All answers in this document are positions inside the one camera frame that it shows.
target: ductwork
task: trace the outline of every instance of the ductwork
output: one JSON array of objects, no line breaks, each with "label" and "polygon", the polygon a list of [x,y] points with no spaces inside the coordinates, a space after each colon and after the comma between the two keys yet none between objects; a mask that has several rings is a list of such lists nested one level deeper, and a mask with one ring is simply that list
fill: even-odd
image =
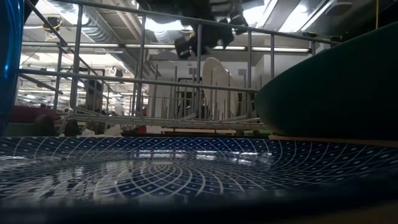
[{"label": "ductwork", "polygon": [[[78,7],[74,4],[51,1],[48,2],[58,11],[63,17],[69,22],[76,24]],[[83,10],[83,25],[87,25],[93,28],[84,28],[84,33],[95,43],[107,43],[107,44],[120,44],[121,39],[113,32],[112,28],[106,23],[99,12],[93,7],[84,7]],[[123,62],[124,66],[128,68],[132,73],[135,74],[136,68],[138,67],[138,55],[139,49],[124,49],[123,54],[112,54],[113,57]],[[154,66],[150,62],[146,61],[143,66],[143,77],[147,78],[150,73],[154,72]]]}]

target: ceiling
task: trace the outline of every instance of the ceiling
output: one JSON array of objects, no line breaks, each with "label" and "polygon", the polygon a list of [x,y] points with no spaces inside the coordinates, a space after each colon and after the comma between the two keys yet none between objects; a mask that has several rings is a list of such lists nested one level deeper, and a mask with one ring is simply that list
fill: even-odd
[{"label": "ceiling", "polygon": [[[87,0],[90,2],[113,4],[126,7],[139,7],[135,1],[130,0]],[[370,20],[374,17],[374,1],[373,0],[255,0],[246,1],[244,5],[246,11],[244,16],[251,26],[291,32],[301,34],[301,32],[316,32],[321,38],[329,38],[335,35],[343,35],[356,26],[359,26],[364,21]],[[395,0],[380,0],[381,11]],[[61,36],[69,43],[75,42],[76,25],[73,22],[74,18],[70,18],[70,14],[62,13],[49,0],[39,0],[36,8],[44,17],[59,17],[63,23],[59,30]],[[94,9],[86,7],[85,12],[93,12]],[[104,21],[102,26],[109,31],[109,35],[115,36],[112,43],[125,44],[139,44],[141,39],[141,18],[134,14],[123,12],[116,12],[107,9],[96,9],[97,13],[95,21],[88,17],[88,25],[82,28],[81,42],[93,43],[95,42],[90,36],[92,24],[100,24]],[[32,13],[28,18],[24,27],[24,41],[33,42],[58,42],[59,40],[50,35],[42,28],[42,21]],[[172,37],[179,34],[179,28],[175,25],[168,25],[166,27],[171,30],[163,30],[164,26],[148,22],[146,25],[146,42],[156,44],[170,44]],[[264,34],[252,34],[252,45],[254,47],[268,47],[270,46],[270,36]],[[248,36],[246,34],[235,36],[235,40],[231,46],[247,46]],[[295,40],[285,37],[275,37],[276,47],[291,47],[291,48],[309,48],[309,43],[303,40]],[[136,62],[134,60],[125,59],[122,56],[129,54],[129,57],[137,60],[137,49],[94,49],[82,48],[80,57],[93,68],[105,69],[106,75],[114,76],[115,69],[122,69],[124,77],[134,77]],[[267,52],[253,52],[252,66],[255,66],[260,58],[268,54]],[[212,50],[211,54],[206,57],[216,57],[222,62],[247,62],[248,53],[230,50]],[[23,47],[21,55],[21,63],[23,68],[41,69],[47,68],[54,70],[57,67],[58,48],[56,47]],[[146,65],[149,70],[153,71],[152,62],[178,60],[174,50],[147,50],[145,60],[149,63]],[[64,54],[62,57],[62,67],[68,68],[73,65],[73,54]],[[42,82],[54,85],[54,77],[40,77],[32,76]],[[131,93],[133,89],[132,84],[118,84],[111,83],[112,89],[122,92]],[[70,81],[62,80],[60,85],[61,90],[70,91]],[[36,84],[23,81],[20,85],[19,102],[31,103],[37,100],[27,99],[26,94],[37,96],[37,99],[44,102],[44,98],[48,104],[52,101],[52,93],[37,93],[29,90],[45,90],[37,87]],[[62,99],[64,107],[68,107],[68,94],[65,94]],[[111,106],[121,103],[125,107],[125,111],[129,109],[129,96],[120,97],[115,94],[112,99]]]}]

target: metal railing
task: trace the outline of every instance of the metal railing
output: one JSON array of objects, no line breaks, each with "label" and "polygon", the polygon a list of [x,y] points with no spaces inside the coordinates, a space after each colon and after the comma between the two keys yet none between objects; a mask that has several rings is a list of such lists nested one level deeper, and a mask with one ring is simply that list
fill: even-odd
[{"label": "metal railing", "polygon": [[[215,21],[205,21],[203,19],[195,19],[189,17],[182,17],[170,14],[164,14],[159,12],[152,11],[142,11],[137,9],[131,9],[127,7],[121,6],[113,6],[109,4],[99,4],[92,3],[86,1],[78,1],[78,0],[53,0],[60,1],[70,4],[78,5],[78,22],[76,25],[76,39],[74,43],[68,43],[65,39],[61,37],[61,35],[50,25],[50,23],[44,18],[43,15],[29,2],[29,7],[43,20],[43,22],[51,29],[51,31],[60,39],[59,44],[48,43],[48,42],[24,42],[24,46],[31,47],[58,47],[59,57],[58,57],[58,69],[56,72],[48,72],[48,71],[39,71],[39,70],[28,70],[28,69],[20,69],[20,74],[30,74],[30,75],[45,75],[45,76],[55,76],[57,77],[56,87],[53,90],[55,91],[55,101],[54,107],[57,106],[57,98],[59,94],[59,80],[61,77],[72,78],[71,85],[71,93],[70,93],[70,106],[75,110],[80,110],[80,112],[85,114],[72,114],[71,117],[82,121],[101,121],[105,123],[118,123],[118,124],[133,124],[133,125],[152,125],[152,126],[172,126],[172,127],[181,127],[181,128],[223,128],[223,129],[263,129],[265,128],[264,124],[259,122],[258,118],[252,117],[252,94],[256,94],[257,90],[251,88],[252,77],[251,77],[251,64],[252,64],[252,52],[254,51],[265,51],[270,52],[271,55],[271,78],[275,77],[275,53],[276,52],[290,52],[293,53],[303,53],[303,54],[312,54],[315,55],[315,42],[320,42],[324,44],[339,44],[337,42],[332,42],[329,40],[321,40],[314,39],[310,37],[304,37],[293,34],[286,34],[281,32],[275,32],[271,30],[257,29],[253,27],[244,27],[237,26],[232,24],[224,24]],[[80,42],[81,36],[81,28],[82,28],[82,16],[83,16],[83,8],[84,7],[97,7],[101,9],[109,9],[121,12],[129,12],[134,14],[139,14],[142,16],[142,27],[141,27],[141,43],[140,44],[85,44]],[[198,24],[197,29],[197,72],[192,75],[191,83],[180,83],[177,81],[177,68],[175,68],[174,78],[171,82],[160,81],[158,80],[158,67],[155,72],[154,80],[145,80],[142,76],[142,67],[144,64],[144,51],[145,49],[173,49],[172,45],[157,45],[157,44],[146,44],[145,43],[145,23],[147,16],[168,16],[173,17],[175,19],[184,19],[185,21],[196,22]],[[202,25],[211,25],[211,26],[221,26],[221,27],[229,27],[232,29],[241,29],[246,30],[248,32],[248,46],[241,49],[247,52],[248,54],[248,67],[247,67],[247,75],[244,77],[244,88],[239,88],[235,86],[231,86],[231,82],[228,82],[228,86],[219,86],[217,83],[213,83],[213,74],[211,74],[211,85],[202,85],[200,83],[200,68],[201,68],[201,36],[202,36]],[[255,48],[252,46],[252,33],[258,32],[263,34],[271,35],[271,46],[269,48]],[[275,47],[275,36],[281,37],[289,37],[293,39],[299,40],[307,40],[310,42],[309,49],[300,49],[300,50],[286,50],[283,48]],[[63,47],[74,47],[74,50],[70,50],[74,54],[73,60],[73,73],[65,73],[61,72],[60,65],[62,62],[62,54],[65,53]],[[119,77],[106,77],[96,74],[93,75],[82,75],[79,74],[80,62],[82,62],[88,70],[92,70],[92,68],[85,63],[80,57],[80,49],[82,47],[90,47],[90,48],[111,48],[111,49],[121,49],[121,48],[140,48],[139,54],[139,63],[137,68],[137,73],[135,74],[135,78],[119,78]],[[124,83],[134,83],[137,91],[134,91],[131,100],[130,100],[130,110],[133,116],[105,116],[98,113],[92,113],[87,110],[81,110],[76,107],[76,97],[77,97],[77,84],[79,79],[87,79],[87,80],[101,80],[102,85],[107,85],[106,82],[124,82]],[[151,84],[154,86],[153,95],[149,98],[152,98],[149,104],[150,112],[148,111],[148,117],[142,115],[142,103],[143,103],[143,95],[142,95],[142,84]],[[170,95],[169,97],[157,96],[157,86],[169,86],[170,87]],[[191,88],[191,98],[187,98],[187,88]],[[210,90],[210,97],[206,96],[206,99],[202,99],[202,90]],[[239,111],[235,111],[235,113],[231,112],[231,94],[235,94],[236,92],[241,93],[241,101],[238,103],[238,106],[235,105],[235,108],[240,108]],[[224,100],[224,102],[217,102],[218,97],[221,94],[226,94],[228,99]],[[105,96],[107,99],[107,107],[109,105],[109,91],[108,95]],[[157,102],[161,101],[161,107],[156,106]]]}]

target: glossy surface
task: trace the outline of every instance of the glossy surface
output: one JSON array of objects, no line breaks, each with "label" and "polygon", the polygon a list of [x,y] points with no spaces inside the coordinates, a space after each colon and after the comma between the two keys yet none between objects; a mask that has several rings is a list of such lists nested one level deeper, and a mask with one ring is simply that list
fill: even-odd
[{"label": "glossy surface", "polygon": [[244,199],[395,174],[397,152],[263,139],[0,138],[0,199]]}]

